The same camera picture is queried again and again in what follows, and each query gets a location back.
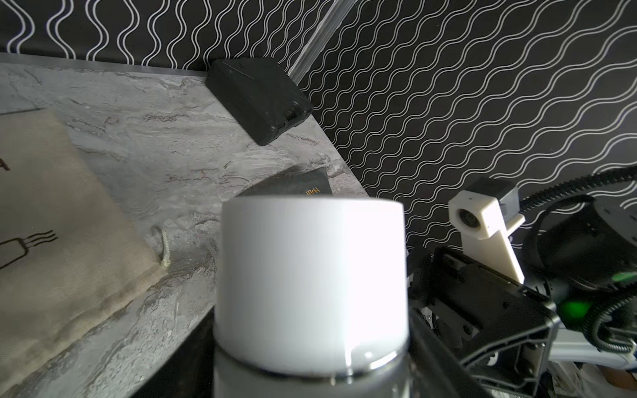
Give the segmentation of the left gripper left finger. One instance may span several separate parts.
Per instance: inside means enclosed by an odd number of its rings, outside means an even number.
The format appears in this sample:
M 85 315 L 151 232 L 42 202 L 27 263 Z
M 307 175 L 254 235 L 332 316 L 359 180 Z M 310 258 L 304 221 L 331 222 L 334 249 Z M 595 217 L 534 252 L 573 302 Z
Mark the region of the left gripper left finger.
M 214 308 L 131 397 L 212 397 L 216 347 L 213 328 Z

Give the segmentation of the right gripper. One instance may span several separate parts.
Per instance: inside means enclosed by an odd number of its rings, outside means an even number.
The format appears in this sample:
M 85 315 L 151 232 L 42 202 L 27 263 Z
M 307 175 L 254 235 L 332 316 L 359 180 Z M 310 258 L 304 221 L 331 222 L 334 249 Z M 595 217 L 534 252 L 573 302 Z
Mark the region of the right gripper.
M 534 290 L 456 250 L 415 250 L 407 257 L 411 305 L 431 311 L 434 333 L 477 383 L 536 396 L 560 323 Z

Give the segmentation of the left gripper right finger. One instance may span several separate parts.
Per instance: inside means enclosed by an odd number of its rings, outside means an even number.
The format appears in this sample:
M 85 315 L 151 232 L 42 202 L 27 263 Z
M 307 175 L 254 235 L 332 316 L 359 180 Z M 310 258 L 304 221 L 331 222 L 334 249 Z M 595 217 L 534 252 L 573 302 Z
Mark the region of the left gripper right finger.
M 458 363 L 420 313 L 409 313 L 408 353 L 423 397 L 492 397 Z

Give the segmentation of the white hair dryer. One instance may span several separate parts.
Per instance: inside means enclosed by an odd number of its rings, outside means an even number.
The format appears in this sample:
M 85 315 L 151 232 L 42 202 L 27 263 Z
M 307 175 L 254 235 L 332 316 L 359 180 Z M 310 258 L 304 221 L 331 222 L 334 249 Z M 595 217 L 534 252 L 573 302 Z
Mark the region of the white hair dryer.
M 403 207 L 237 197 L 222 207 L 217 397 L 405 397 Z

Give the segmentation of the beige hair dryer bag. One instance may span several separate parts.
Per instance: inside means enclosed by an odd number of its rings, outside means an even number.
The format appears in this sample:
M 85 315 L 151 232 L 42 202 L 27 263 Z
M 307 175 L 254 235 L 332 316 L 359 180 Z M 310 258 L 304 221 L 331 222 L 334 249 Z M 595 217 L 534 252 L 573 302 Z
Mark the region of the beige hair dryer bag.
M 137 232 L 49 110 L 1 117 L 1 388 L 156 284 L 170 253 Z

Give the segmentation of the grey hair dryer bag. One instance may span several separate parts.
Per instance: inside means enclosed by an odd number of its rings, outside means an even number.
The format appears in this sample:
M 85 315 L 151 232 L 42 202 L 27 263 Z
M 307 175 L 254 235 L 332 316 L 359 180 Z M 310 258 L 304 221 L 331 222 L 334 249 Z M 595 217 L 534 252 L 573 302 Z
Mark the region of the grey hair dryer bag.
M 305 170 L 300 166 L 295 166 L 257 182 L 257 184 L 240 192 L 238 197 L 272 195 L 332 196 L 333 191 L 325 167 Z

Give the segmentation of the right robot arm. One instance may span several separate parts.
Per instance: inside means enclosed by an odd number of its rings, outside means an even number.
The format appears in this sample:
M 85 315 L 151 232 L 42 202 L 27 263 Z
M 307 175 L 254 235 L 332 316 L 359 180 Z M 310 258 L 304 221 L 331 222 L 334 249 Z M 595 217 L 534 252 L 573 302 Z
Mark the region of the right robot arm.
M 521 198 L 482 177 L 448 204 L 461 247 L 408 256 L 408 351 L 432 397 L 579 396 L 567 369 L 636 369 L 636 215 L 596 188 L 635 167 Z

